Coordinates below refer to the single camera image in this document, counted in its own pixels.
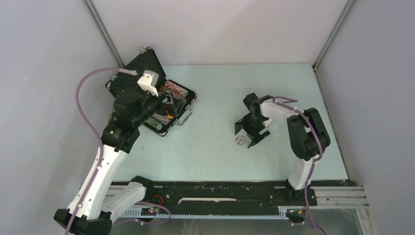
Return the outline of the white poker chip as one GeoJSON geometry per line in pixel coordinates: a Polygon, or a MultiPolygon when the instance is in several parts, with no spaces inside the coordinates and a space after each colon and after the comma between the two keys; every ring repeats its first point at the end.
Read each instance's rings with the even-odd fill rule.
{"type": "Polygon", "coordinates": [[[235,143],[239,146],[243,146],[245,144],[245,141],[246,141],[246,139],[245,139],[244,136],[237,136],[235,138],[235,143]]]}

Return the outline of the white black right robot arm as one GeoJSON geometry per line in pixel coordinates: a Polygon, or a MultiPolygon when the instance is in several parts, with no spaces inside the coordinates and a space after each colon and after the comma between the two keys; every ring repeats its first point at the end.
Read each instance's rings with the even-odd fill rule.
{"type": "Polygon", "coordinates": [[[289,106],[294,99],[283,96],[255,93],[246,95],[243,103],[248,114],[234,124],[234,132],[244,130],[253,147],[270,135],[267,127],[273,121],[285,124],[288,130],[290,146],[296,156],[293,170],[288,177],[290,188],[285,190],[285,200],[292,205],[304,199],[303,189],[308,187],[315,164],[322,158],[331,139],[319,111],[315,108],[299,110],[289,106]]]}

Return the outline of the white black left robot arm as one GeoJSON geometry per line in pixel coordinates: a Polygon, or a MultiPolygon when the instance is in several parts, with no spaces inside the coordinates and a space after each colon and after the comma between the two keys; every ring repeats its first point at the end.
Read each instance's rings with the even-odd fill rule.
{"type": "Polygon", "coordinates": [[[108,201],[105,196],[117,169],[140,136],[139,127],[167,103],[166,93],[124,90],[116,96],[112,118],[98,136],[97,156],[84,183],[68,207],[58,209],[54,215],[65,234],[107,235],[113,223],[133,204],[154,200],[155,191],[137,182],[130,182],[108,201]]]}

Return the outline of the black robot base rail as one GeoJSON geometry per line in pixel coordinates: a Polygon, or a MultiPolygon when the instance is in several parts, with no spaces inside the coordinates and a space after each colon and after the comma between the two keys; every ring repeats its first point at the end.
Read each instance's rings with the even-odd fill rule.
{"type": "Polygon", "coordinates": [[[146,184],[145,202],[166,207],[172,215],[280,215],[282,207],[316,206],[315,191],[294,191],[287,181],[163,182],[146,184]]]}

